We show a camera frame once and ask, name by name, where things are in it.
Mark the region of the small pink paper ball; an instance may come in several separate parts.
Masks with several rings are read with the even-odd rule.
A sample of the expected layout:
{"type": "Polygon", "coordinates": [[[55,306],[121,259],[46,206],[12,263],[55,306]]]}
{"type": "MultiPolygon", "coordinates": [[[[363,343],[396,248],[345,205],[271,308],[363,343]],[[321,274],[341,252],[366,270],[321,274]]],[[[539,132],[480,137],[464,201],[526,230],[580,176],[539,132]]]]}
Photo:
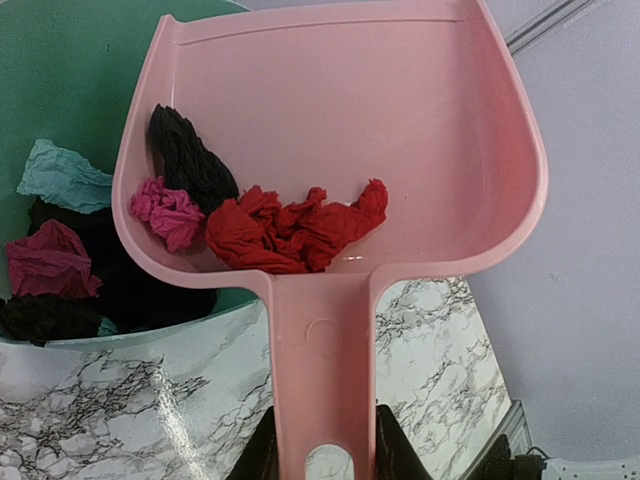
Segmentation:
{"type": "Polygon", "coordinates": [[[167,188],[163,176],[142,183],[131,197],[129,211],[164,240],[169,253],[189,248],[202,233],[205,219],[189,194],[167,188]]]}

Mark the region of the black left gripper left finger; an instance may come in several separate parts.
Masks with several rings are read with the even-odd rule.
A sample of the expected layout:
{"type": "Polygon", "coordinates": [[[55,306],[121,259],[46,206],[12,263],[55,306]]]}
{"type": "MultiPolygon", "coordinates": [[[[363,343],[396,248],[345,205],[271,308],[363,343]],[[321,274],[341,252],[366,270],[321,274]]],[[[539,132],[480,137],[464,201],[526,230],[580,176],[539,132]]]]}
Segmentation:
{"type": "Polygon", "coordinates": [[[279,478],[274,408],[269,407],[226,480],[274,480],[279,478]]]}

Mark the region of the light blue paper scrap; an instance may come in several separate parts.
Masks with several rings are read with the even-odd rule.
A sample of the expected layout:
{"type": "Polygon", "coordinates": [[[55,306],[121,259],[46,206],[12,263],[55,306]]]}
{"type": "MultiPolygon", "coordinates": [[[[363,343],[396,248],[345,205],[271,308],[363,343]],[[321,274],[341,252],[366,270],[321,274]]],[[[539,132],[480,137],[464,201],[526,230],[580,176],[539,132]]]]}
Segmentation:
{"type": "Polygon", "coordinates": [[[111,206],[113,176],[78,152],[36,139],[16,192],[81,214],[111,206]]]}

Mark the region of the red paper scrap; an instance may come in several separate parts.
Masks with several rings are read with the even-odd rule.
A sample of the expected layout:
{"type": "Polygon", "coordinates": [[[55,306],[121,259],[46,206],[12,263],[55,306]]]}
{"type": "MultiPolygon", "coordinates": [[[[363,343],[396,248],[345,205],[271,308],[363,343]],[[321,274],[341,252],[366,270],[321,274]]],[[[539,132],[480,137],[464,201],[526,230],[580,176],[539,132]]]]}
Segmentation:
{"type": "Polygon", "coordinates": [[[255,185],[209,215],[207,245],[235,270],[323,272],[386,220],[389,195],[381,180],[372,179],[350,205],[326,199],[324,189],[313,187],[303,202],[283,205],[277,192],[255,185]]]}

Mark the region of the tiny black paper scrap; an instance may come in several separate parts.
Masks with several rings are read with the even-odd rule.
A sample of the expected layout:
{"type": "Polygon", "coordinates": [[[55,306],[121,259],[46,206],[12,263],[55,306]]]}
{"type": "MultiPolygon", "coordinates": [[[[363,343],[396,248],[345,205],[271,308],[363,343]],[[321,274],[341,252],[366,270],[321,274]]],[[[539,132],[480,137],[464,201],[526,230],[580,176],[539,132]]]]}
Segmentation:
{"type": "Polygon", "coordinates": [[[225,200],[238,198],[239,189],[229,168],[177,110],[157,104],[148,134],[152,148],[163,161],[166,187],[186,191],[203,214],[211,214],[225,200]]]}

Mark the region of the pink plastic dustpan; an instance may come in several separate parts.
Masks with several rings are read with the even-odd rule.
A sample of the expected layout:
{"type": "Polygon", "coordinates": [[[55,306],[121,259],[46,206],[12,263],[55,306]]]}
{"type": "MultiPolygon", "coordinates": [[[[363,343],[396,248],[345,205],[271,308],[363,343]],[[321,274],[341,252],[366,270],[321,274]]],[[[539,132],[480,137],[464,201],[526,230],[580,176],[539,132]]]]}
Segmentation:
{"type": "Polygon", "coordinates": [[[548,162],[517,68],[483,1],[373,1],[180,22],[163,16],[122,134],[119,238],[154,277],[241,287],[269,313],[279,475],[333,444],[374,475],[375,306],[392,284],[463,276],[531,234],[548,162]],[[191,120],[242,188],[340,202],[384,182],[386,221],[323,273],[232,271],[203,246],[171,254],[129,211],[160,166],[157,105],[191,120]]]}

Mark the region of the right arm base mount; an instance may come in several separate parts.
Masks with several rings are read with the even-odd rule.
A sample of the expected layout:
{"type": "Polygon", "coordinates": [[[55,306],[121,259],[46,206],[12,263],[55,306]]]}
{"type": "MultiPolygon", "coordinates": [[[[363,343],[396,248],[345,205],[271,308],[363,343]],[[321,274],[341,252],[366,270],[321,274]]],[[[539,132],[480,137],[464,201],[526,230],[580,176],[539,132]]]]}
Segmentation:
{"type": "Polygon", "coordinates": [[[494,443],[492,459],[486,467],[486,478],[491,480],[541,480],[546,469],[540,455],[511,455],[506,435],[500,435],[494,443]]]}

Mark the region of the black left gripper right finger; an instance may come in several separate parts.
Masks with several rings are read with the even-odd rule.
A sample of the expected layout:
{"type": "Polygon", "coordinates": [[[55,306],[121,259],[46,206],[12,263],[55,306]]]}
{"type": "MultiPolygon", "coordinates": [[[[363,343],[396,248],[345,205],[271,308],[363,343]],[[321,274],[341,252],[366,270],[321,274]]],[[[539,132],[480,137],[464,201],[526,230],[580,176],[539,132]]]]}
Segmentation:
{"type": "Polygon", "coordinates": [[[428,479],[429,473],[414,451],[388,405],[376,407],[376,478],[428,479]]]}

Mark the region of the magenta paper sheet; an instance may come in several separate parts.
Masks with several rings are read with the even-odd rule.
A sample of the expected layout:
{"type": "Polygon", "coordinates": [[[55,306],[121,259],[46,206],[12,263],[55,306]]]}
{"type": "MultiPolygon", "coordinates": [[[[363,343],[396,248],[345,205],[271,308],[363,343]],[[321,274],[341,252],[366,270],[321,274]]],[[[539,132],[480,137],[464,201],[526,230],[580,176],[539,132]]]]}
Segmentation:
{"type": "Polygon", "coordinates": [[[62,298],[97,297],[102,286],[79,236],[57,220],[5,247],[14,296],[53,294],[62,298]]]}

